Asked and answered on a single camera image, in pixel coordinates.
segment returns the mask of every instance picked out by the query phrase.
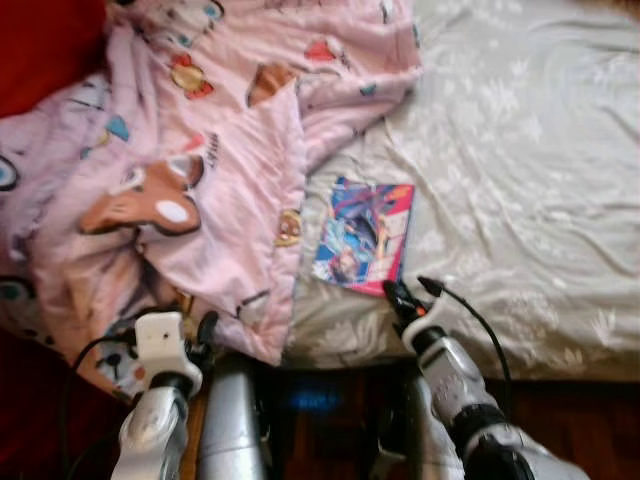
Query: silver metal cylinder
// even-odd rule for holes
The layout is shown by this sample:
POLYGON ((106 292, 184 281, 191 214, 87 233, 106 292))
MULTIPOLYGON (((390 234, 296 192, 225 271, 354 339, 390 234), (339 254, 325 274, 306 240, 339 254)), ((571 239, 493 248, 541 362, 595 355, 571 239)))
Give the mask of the silver metal cylinder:
POLYGON ((249 360, 229 355, 216 363, 209 391, 198 480, 266 480, 249 360))
POLYGON ((433 415, 431 391, 417 369, 407 379, 405 418, 409 478, 463 480, 462 462, 446 429, 433 415))

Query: comic book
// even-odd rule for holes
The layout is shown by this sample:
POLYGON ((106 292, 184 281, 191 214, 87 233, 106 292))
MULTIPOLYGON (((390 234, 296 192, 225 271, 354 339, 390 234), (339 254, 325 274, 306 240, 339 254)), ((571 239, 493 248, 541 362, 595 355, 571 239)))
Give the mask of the comic book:
POLYGON ((365 185, 338 178, 313 263, 327 282, 384 296, 400 277, 413 185, 365 185))

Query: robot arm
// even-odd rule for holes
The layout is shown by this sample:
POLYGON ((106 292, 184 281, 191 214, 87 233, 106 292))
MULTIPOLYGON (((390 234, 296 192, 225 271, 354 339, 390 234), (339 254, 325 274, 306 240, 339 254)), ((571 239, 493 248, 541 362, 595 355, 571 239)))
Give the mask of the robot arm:
POLYGON ((396 331, 417 355, 433 412, 454 442, 467 480, 588 480, 580 468, 554 457, 508 422, 464 348, 428 321, 425 304, 404 284, 385 282, 384 287, 398 316, 396 331))
MULTIPOLYGON (((181 315, 150 313, 136 321, 146 391, 120 429, 120 457, 111 480, 178 480, 187 446, 187 399, 202 384, 217 315, 210 312, 195 346, 182 338, 181 315)), ((265 480, 264 442, 251 364, 240 355, 216 363, 198 454, 198 479, 265 480)))
POLYGON ((187 446, 187 399, 202 372, 187 358, 178 312, 149 313, 136 321, 146 391, 120 429, 120 458, 112 480, 179 478, 187 446))

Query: blue light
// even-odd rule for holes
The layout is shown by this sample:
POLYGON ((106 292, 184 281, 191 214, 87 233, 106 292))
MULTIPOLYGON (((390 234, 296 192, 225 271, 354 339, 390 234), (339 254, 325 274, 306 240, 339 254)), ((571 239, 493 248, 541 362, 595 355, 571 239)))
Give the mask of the blue light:
POLYGON ((289 406, 292 408, 323 413, 330 412, 340 403, 341 399, 335 393, 313 390, 300 390, 291 395, 289 399, 289 406))

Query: wrinkled fabric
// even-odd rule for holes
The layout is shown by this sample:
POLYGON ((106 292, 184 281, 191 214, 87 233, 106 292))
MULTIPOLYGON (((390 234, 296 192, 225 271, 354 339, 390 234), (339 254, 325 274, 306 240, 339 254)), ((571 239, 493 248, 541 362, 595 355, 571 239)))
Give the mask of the wrinkled fabric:
MULTIPOLYGON (((413 182, 404 279, 452 282, 523 379, 640 378, 638 24, 574 1, 421 1, 411 101, 311 178, 287 364, 406 355, 385 301, 313 277, 338 176, 413 182)), ((483 373, 490 339, 460 306, 434 318, 483 373)))
MULTIPOLYGON (((0 121, 0 280, 34 287, 37 335, 68 360, 177 299, 279 363, 300 253, 281 218, 421 70, 403 0, 276 3, 116 8, 106 71, 0 121)), ((25 330, 9 290, 2 320, 25 330)), ((134 357, 107 345, 81 374, 132 394, 134 357)))

